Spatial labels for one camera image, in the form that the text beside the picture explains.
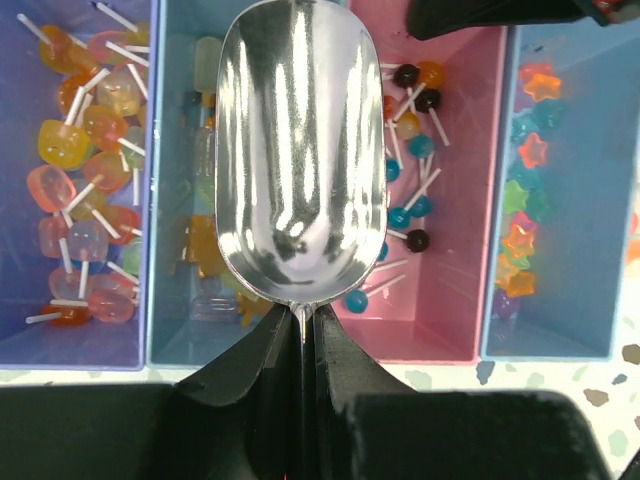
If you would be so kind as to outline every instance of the green star candy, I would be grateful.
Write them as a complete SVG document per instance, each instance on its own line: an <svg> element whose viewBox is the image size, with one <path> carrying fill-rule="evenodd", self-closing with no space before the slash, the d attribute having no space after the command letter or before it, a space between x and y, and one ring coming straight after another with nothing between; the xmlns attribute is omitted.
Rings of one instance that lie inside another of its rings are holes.
<svg viewBox="0 0 640 480"><path fill-rule="evenodd" d="M529 192L523 189L517 180L510 180L504 186L504 213L523 212L527 207Z"/></svg>

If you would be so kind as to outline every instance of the speckled countertop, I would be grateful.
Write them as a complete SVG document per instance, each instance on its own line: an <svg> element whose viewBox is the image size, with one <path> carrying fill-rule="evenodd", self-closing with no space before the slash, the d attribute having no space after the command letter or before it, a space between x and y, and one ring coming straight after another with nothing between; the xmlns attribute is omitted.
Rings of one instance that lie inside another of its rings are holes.
<svg viewBox="0 0 640 480"><path fill-rule="evenodd" d="M636 192L636 212L640 195ZM618 478L640 448L640 260L629 264L620 299L614 357L598 363L482 362L476 367L397 366L385 368L416 390L548 389L578 405L613 478ZM175 382L188 370L141 372L66 372L0 370L0 385Z"/></svg>

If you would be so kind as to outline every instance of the white lollipop stick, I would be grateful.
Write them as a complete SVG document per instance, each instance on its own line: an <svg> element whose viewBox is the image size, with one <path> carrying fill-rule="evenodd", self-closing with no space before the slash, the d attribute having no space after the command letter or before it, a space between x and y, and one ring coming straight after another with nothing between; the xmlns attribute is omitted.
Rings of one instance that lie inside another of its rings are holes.
<svg viewBox="0 0 640 480"><path fill-rule="evenodd" d="M364 294L367 296L367 298L371 298L374 295L380 293L385 288L389 288L391 285L395 285L396 283L398 283L401 280L404 280L405 278L406 278L406 275L403 273L402 275L398 275L396 278L393 278L393 279L389 280L388 282L385 282L382 285L374 288L373 290L369 290L368 292L364 292Z"/></svg>
<svg viewBox="0 0 640 480"><path fill-rule="evenodd" d="M124 153L122 152L122 150L120 150L118 152L120 154L120 162L122 163L122 171L123 172L129 172L129 164L127 163L127 159L124 157Z"/></svg>
<svg viewBox="0 0 640 480"><path fill-rule="evenodd" d="M133 169L133 206L140 205L140 169Z"/></svg>
<svg viewBox="0 0 640 480"><path fill-rule="evenodd" d="M67 239L62 237L58 239L60 245L60 252L62 253L62 264L64 265L64 271L68 274L73 273L73 265L71 264L71 257L69 256L69 245Z"/></svg>
<svg viewBox="0 0 640 480"><path fill-rule="evenodd" d="M76 45L78 45L81 48L84 48L85 50L87 49L87 44L84 43L82 40L80 40L79 38L74 37L73 35L69 35L69 38L71 39L71 41L73 43L75 43Z"/></svg>
<svg viewBox="0 0 640 480"><path fill-rule="evenodd" d="M104 178L103 175L96 175L93 180L91 180L89 182L89 184L84 187L76 196L73 200L71 200L69 202L69 205L67 205L66 207L64 207L65 212L69 213L71 211L73 211L74 208L76 208L80 202L82 200L84 200L84 198L89 195L91 193L91 190L93 190L96 187L96 183L102 181L102 179Z"/></svg>
<svg viewBox="0 0 640 480"><path fill-rule="evenodd" d="M413 94L409 95L409 98L407 98L405 100L405 102L402 104L402 106L400 108L398 108L398 111L396 112L396 114L393 117L393 121L397 122L398 119L404 114L404 112L407 111L407 108L409 108L409 106L411 106L413 104L413 101L418 98L418 95L420 95L420 92L422 92L422 90L424 90L424 87L426 87L426 85L424 83L421 83L418 88L416 88L413 91Z"/></svg>
<svg viewBox="0 0 640 480"><path fill-rule="evenodd" d="M76 115L78 114L78 110L80 110L80 106L82 105L82 102L84 101L84 95L87 93L87 91L84 89L84 87L78 87L78 91L76 92L76 96L73 97L73 103L71 104L71 107L69 108L69 114L67 115L67 118L64 119L64 124L65 125L71 125L73 124L73 121L76 118Z"/></svg>
<svg viewBox="0 0 640 480"><path fill-rule="evenodd" d="M89 279L89 262L84 260L80 269L80 288L78 288L78 298L84 299L87 295L87 280Z"/></svg>
<svg viewBox="0 0 640 480"><path fill-rule="evenodd" d="M127 280L130 280L131 282L135 283L136 285L140 285L140 280L137 279L137 277L134 277L133 275L131 275L128 272L125 272L122 267L120 267L119 265L116 265L113 262L107 262L107 266L113 270L116 273L119 273L120 275L122 275L124 278L126 278Z"/></svg>
<svg viewBox="0 0 640 480"><path fill-rule="evenodd" d="M111 235L115 239L120 238L120 234L118 233L118 231L113 228L113 225L111 225L98 210L94 208L93 210L91 210L91 213L93 214L93 217L98 220L98 222L100 222L104 229L109 232L109 235Z"/></svg>
<svg viewBox="0 0 640 480"><path fill-rule="evenodd" d="M396 153L396 160L398 160L398 166L400 167L400 171L404 169L404 165L402 164L402 152L400 151L400 146L398 145L398 136L396 135L395 126L391 123L391 120L387 120L387 125L389 126L389 133L391 134L391 143L393 144L393 149Z"/></svg>
<svg viewBox="0 0 640 480"><path fill-rule="evenodd" d="M78 117L76 118L76 121L74 123L76 127L82 127L82 121L84 120L84 111L89 108L91 102L93 102L93 95L87 93L87 95L84 97L84 100L82 101L80 112L78 113Z"/></svg>
<svg viewBox="0 0 640 480"><path fill-rule="evenodd" d="M144 58L139 57L138 55L135 55L128 50L125 50L120 45L116 45L113 42L106 42L104 45L105 47L113 50L114 52L119 53L123 57L127 57L132 62L139 63L143 67L147 67L147 68L149 67L149 60L145 60Z"/></svg>
<svg viewBox="0 0 640 480"><path fill-rule="evenodd" d="M60 318L62 314L58 313L46 313L44 315L34 315L32 317L27 317L24 319L25 323L38 323L38 322L49 322L51 320L55 320L56 318Z"/></svg>
<svg viewBox="0 0 640 480"><path fill-rule="evenodd" d="M411 200L409 200L407 204L402 208L404 208L405 210L409 210L411 207L413 207L413 205L418 201L420 196L424 195L424 192L427 191L427 188L429 188L429 185L431 185L433 181L438 177L438 175L440 175L441 171L442 169L436 168L435 171L429 176L429 178L427 178L427 180L422 185L420 185L420 188L418 188L416 193L414 193L413 197L411 197Z"/></svg>
<svg viewBox="0 0 640 480"><path fill-rule="evenodd" d="M123 147L127 147L129 150L133 150L134 152L136 152L138 155L142 155L143 157L146 156L146 152L144 151L143 148L140 148L139 146L137 146L135 143L130 142L129 140L127 140L126 138L119 138L118 139L118 143L120 145L122 145Z"/></svg>
<svg viewBox="0 0 640 480"><path fill-rule="evenodd" d="M399 267L400 265L404 265L408 261L409 260L405 259L405 260L398 260L397 262L383 263L382 265L378 265L376 268L371 270L371 273L383 272L385 270L389 270L390 268Z"/></svg>
<svg viewBox="0 0 640 480"><path fill-rule="evenodd" d="M96 73L91 80L89 80L85 84L84 89L87 92L90 92L93 89L93 87L95 87L97 84L99 84L104 79L104 77L106 77L110 73L111 72L109 70L107 70L106 68L103 68L98 73Z"/></svg>
<svg viewBox="0 0 640 480"><path fill-rule="evenodd" d="M142 93L142 96L144 97L145 100L148 100L149 95L147 94L147 87L144 85L144 82L142 81L142 77L138 73L138 69L135 67L133 63L127 63L127 68L131 72L131 76L133 77L133 79L138 84L140 93Z"/></svg>
<svg viewBox="0 0 640 480"><path fill-rule="evenodd" d="M125 45L125 50L133 53L149 53L149 47L143 45Z"/></svg>
<svg viewBox="0 0 640 480"><path fill-rule="evenodd" d="M71 217L69 216L69 212L63 209L63 210L60 210L60 213L62 213L62 218L64 218L64 223L67 224L67 228L73 227L73 220L71 220Z"/></svg>
<svg viewBox="0 0 640 480"><path fill-rule="evenodd" d="M413 88L408 87L408 88L407 88L407 96L408 96L409 98L411 98L411 95L413 95ZM411 102L411 103L409 104L409 109L411 110L411 113L413 113L414 115L417 115L417 114L418 114L418 112L416 111L416 104L415 104L415 102Z"/></svg>
<svg viewBox="0 0 640 480"><path fill-rule="evenodd" d="M438 133L440 134L440 138L442 138L442 143L444 143L444 146L450 146L451 142L449 142L449 137L447 137L447 133L444 131L444 128L442 128L442 124L440 123L438 114L433 108L429 109L429 115L431 116L431 120L433 120L433 123L436 126L436 130L438 130Z"/></svg>
<svg viewBox="0 0 640 480"><path fill-rule="evenodd" d="M400 238L401 240L407 239L407 236L404 233L396 232L395 230L387 229L387 233L392 237Z"/></svg>
<svg viewBox="0 0 640 480"><path fill-rule="evenodd" d="M113 18L116 22L118 22L120 25L122 25L127 30L131 30L134 33L138 33L138 26L137 25L135 25L134 23L132 23L129 20L127 20L126 18L124 18L122 15L120 15L115 10L112 10L109 7L107 7L104 3L97 2L96 3L96 8L98 10L100 10L102 13L105 13L109 17Z"/></svg>
<svg viewBox="0 0 640 480"><path fill-rule="evenodd" d="M65 300L63 298L54 298L49 302L51 305L56 305L59 307L88 307L89 302L85 302L83 300Z"/></svg>
<svg viewBox="0 0 640 480"><path fill-rule="evenodd" d="M22 23L25 27L29 29L31 33L33 33L36 37L38 37L42 42L47 45L53 45L53 42L49 37L47 37L42 30L36 27L35 23L27 18L24 13L19 13L16 17L20 23Z"/></svg>

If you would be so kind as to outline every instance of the orange star candy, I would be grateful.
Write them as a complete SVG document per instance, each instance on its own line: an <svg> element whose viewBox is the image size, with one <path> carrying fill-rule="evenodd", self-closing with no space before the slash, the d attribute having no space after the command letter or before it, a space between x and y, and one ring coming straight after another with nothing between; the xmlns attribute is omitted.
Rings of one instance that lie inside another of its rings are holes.
<svg viewBox="0 0 640 480"><path fill-rule="evenodd" d="M518 260L534 254L536 251L533 246L534 240L533 231L526 231L520 225L513 224L509 236L502 239L502 245L509 250L512 258Z"/></svg>
<svg viewBox="0 0 640 480"><path fill-rule="evenodd" d="M551 75L536 73L530 82L524 86L524 91L533 97L536 102L543 100L558 100L561 97L560 90L562 80Z"/></svg>
<svg viewBox="0 0 640 480"><path fill-rule="evenodd" d="M524 166L532 169L547 163L547 147L549 144L540 139L540 135L532 133L524 145L518 147Z"/></svg>
<svg viewBox="0 0 640 480"><path fill-rule="evenodd" d="M511 298L533 295L536 293L536 274L531 272L518 272L509 280L504 289Z"/></svg>
<svg viewBox="0 0 640 480"><path fill-rule="evenodd" d="M519 271L520 269L511 263L509 257L501 253L496 262L496 285L506 290L511 278Z"/></svg>

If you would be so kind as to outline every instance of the metal scoop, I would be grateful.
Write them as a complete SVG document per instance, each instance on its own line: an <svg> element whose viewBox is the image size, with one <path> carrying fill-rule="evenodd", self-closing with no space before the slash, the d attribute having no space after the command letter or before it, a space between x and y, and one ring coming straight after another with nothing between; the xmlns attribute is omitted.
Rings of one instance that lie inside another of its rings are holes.
<svg viewBox="0 0 640 480"><path fill-rule="evenodd" d="M227 32L216 115L218 244L242 284L298 319L304 449L311 317L363 282L385 235L382 87L369 33L327 1L254 5Z"/></svg>

